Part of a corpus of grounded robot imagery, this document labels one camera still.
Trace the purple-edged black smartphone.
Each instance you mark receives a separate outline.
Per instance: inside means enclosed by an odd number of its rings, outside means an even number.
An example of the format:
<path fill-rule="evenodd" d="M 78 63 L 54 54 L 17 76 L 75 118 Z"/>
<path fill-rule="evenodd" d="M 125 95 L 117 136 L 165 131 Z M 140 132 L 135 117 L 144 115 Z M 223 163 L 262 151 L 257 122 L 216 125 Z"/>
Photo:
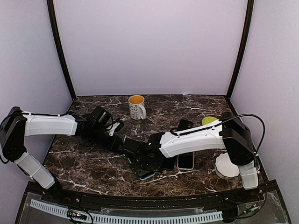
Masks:
<path fill-rule="evenodd" d="M 160 168 L 162 170 L 172 171 L 176 164 L 176 157 L 166 158 Z"/>

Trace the black phone case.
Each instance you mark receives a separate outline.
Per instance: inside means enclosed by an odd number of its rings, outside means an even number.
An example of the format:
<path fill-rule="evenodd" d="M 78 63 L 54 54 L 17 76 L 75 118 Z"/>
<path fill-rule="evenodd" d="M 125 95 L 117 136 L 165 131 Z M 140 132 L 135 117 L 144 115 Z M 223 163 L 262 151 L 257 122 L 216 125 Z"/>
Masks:
<path fill-rule="evenodd" d="M 187 129 L 191 129 L 193 127 L 193 123 L 191 121 L 182 119 L 179 122 L 178 125 L 178 131 L 183 131 L 183 130 L 187 130 Z"/>

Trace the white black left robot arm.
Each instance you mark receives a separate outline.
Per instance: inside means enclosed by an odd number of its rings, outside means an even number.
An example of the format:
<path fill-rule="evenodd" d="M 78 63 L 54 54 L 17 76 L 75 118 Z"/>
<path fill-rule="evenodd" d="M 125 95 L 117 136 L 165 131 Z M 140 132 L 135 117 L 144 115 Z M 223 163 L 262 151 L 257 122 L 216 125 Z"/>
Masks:
<path fill-rule="evenodd" d="M 61 184 L 25 147 L 26 137 L 38 135 L 78 136 L 112 152 L 120 150 L 122 139 L 117 132 L 124 126 L 101 106 L 80 115 L 32 113 L 15 106 L 0 125 L 0 146 L 7 162 L 14 162 L 42 188 L 55 203 L 63 203 L 66 193 Z"/>

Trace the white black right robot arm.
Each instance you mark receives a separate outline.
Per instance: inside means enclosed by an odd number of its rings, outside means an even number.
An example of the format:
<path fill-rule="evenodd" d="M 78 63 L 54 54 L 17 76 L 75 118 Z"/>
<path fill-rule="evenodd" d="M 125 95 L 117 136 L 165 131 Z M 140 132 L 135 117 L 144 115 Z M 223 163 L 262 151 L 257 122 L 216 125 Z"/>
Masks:
<path fill-rule="evenodd" d="M 243 189 L 238 198 L 249 202 L 256 196 L 258 170 L 250 129 L 241 121 L 241 116 L 225 112 L 221 118 L 199 127 L 185 130 L 172 128 L 150 136 L 148 142 L 136 146 L 133 158 L 144 170 L 159 168 L 163 161 L 179 154 L 208 150 L 226 149 L 232 164 L 236 165 L 242 179 Z"/>

